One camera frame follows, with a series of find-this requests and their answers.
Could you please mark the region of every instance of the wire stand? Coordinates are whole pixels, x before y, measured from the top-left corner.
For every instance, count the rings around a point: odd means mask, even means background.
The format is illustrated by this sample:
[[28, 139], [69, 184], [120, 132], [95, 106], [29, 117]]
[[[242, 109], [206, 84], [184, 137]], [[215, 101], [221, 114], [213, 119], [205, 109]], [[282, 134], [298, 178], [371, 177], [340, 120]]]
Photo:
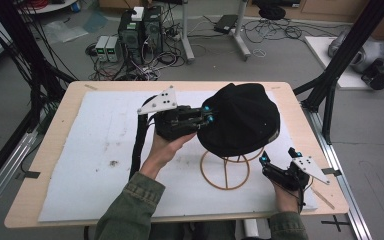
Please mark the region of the wire stand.
[[322, 135], [326, 142], [331, 145], [330, 127], [332, 122], [332, 111], [335, 97], [336, 84], [339, 77], [351, 63], [354, 56], [370, 37], [376, 26], [384, 17], [384, 0], [371, 0], [364, 11], [355, 22], [348, 36], [333, 56], [329, 65], [316, 79], [294, 89], [295, 95], [313, 89], [302, 107], [310, 112], [318, 112], [322, 101], [326, 98], [325, 112], [323, 116]]
[[[263, 150], [264, 150], [264, 148], [262, 148], [254, 157], [252, 157], [250, 159], [248, 159], [245, 155], [237, 156], [237, 160], [231, 160], [228, 157], [227, 158], [218, 157], [218, 158], [223, 160], [224, 179], [225, 179], [225, 181], [224, 181], [225, 186], [224, 187], [219, 186], [219, 185], [215, 184], [214, 182], [212, 182], [207, 177], [207, 175], [205, 174], [205, 171], [204, 171], [204, 159], [207, 156], [209, 151], [206, 151], [204, 154], [202, 154], [201, 161], [199, 163], [199, 166], [200, 166], [200, 169], [201, 169], [201, 174], [204, 177], [205, 181], [207, 181], [211, 186], [213, 186], [213, 187], [215, 187], [217, 189], [220, 189], [220, 190], [235, 190], [235, 189], [238, 189], [238, 188], [242, 187], [248, 181], [249, 174], [251, 172], [251, 168], [250, 168], [249, 162], [254, 160], [254, 159], [256, 159], [258, 156], [260, 156], [262, 154]], [[228, 181], [227, 164], [229, 162], [230, 163], [236, 163], [236, 164], [237, 163], [245, 163], [246, 164], [246, 168], [247, 168], [247, 173], [246, 173], [246, 176], [245, 176], [244, 180], [242, 182], [240, 182], [239, 184], [237, 184], [236, 186], [233, 186], [233, 187], [229, 187], [229, 181]]]

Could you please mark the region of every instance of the small dark spot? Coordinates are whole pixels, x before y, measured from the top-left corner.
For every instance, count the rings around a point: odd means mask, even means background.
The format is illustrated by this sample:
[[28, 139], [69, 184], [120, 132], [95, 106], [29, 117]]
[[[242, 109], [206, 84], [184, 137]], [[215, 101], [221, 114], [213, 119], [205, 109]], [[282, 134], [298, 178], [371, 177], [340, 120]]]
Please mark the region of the small dark spot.
[[118, 164], [118, 161], [115, 161], [115, 160], [110, 161], [110, 167], [115, 167], [117, 166], [117, 164]]

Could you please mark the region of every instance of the wooden tabletop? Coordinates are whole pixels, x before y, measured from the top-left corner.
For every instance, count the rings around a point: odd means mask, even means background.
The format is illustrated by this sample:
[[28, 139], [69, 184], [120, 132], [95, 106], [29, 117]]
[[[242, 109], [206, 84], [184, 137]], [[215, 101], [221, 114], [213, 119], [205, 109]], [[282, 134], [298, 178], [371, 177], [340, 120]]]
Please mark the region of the wooden tabletop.
[[[43, 139], [43, 142], [32, 162], [30, 171], [40, 172], [37, 179], [26, 178], [5, 219], [8, 228], [29, 228], [46, 226], [85, 226], [94, 225], [97, 221], [64, 221], [64, 222], [38, 222], [38, 217], [46, 198], [49, 181], [57, 163], [65, 140], [77, 116], [82, 99], [89, 91], [162, 91], [173, 85], [179, 91], [217, 91], [230, 82], [90, 82], [79, 81], [71, 83], [52, 123]], [[266, 91], [271, 91], [276, 99], [277, 106], [285, 118], [289, 134], [296, 149], [316, 159], [320, 168], [329, 168], [329, 164], [308, 124], [304, 113], [296, 99], [291, 87], [284, 82], [259, 82]], [[328, 175], [329, 185], [314, 181], [311, 188], [315, 193], [318, 208], [305, 211], [302, 215], [315, 214], [345, 214], [348, 204], [333, 175]], [[263, 214], [249, 214], [247, 218], [268, 217]]]

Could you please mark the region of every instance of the black tape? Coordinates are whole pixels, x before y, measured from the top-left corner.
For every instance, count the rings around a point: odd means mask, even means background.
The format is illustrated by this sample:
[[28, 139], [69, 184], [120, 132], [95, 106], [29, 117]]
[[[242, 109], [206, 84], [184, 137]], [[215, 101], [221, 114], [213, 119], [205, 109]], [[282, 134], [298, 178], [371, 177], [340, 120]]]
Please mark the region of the black tape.
[[333, 174], [333, 176], [335, 176], [335, 177], [342, 175], [342, 172], [340, 170], [335, 170], [333, 168], [324, 168], [324, 169], [322, 169], [322, 172], [325, 175]]
[[40, 172], [31, 172], [31, 171], [27, 171], [25, 174], [24, 174], [24, 177], [25, 178], [35, 178], [37, 179], [40, 175]]
[[336, 225], [336, 229], [338, 229], [338, 232], [341, 232], [340, 225], [345, 225], [345, 226], [351, 225], [349, 222], [339, 222], [335, 215], [333, 215], [333, 221], [322, 221], [322, 224]]

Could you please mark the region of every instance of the desk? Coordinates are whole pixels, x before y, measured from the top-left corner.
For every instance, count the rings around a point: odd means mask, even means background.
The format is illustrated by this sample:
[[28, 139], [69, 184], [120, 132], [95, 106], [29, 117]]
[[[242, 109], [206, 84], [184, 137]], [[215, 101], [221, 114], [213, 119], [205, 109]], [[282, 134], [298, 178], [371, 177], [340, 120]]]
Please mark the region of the desk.
[[[239, 10], [238, 10], [238, 20], [236, 23], [236, 29], [231, 29], [230, 32], [233, 35], [233, 39], [238, 44], [239, 49], [241, 50], [242, 55], [244, 56], [244, 61], [248, 60], [248, 57], [251, 56], [251, 52], [248, 50], [248, 47], [245, 45], [240, 33], [242, 28], [242, 21], [244, 19], [246, 5], [248, 0], [240, 0]], [[182, 5], [182, 18], [183, 18], [183, 29], [181, 34], [183, 49], [185, 49], [187, 63], [191, 63], [195, 60], [193, 55], [191, 45], [188, 39], [188, 0], [183, 0]]]
[[[227, 85], [228, 82], [74, 82], [70, 84], [60, 107], [49, 127], [42, 145], [33, 160], [30, 171], [40, 172], [38, 179], [25, 179], [18, 192], [13, 205], [5, 219], [8, 228], [27, 228], [45, 226], [84, 226], [94, 225], [96, 221], [64, 221], [64, 222], [38, 222], [43, 202], [46, 198], [49, 179], [71, 126], [76, 118], [83, 96], [88, 91], [162, 91], [167, 86], [173, 85], [179, 91], [217, 91]], [[287, 83], [264, 82], [267, 91], [271, 91], [277, 105], [283, 113], [290, 136], [296, 149], [305, 155], [311, 155], [316, 159], [320, 168], [328, 168], [326, 158], [319, 147], [317, 140], [304, 116], [301, 107]], [[348, 204], [342, 194], [337, 180], [333, 175], [328, 175], [331, 182], [325, 185], [314, 181], [312, 189], [316, 193], [318, 209], [303, 212], [303, 215], [314, 214], [345, 214], [348, 212]], [[235, 218], [263, 218], [271, 214], [251, 213]], [[203, 220], [198, 217], [185, 218], [182, 221]]]

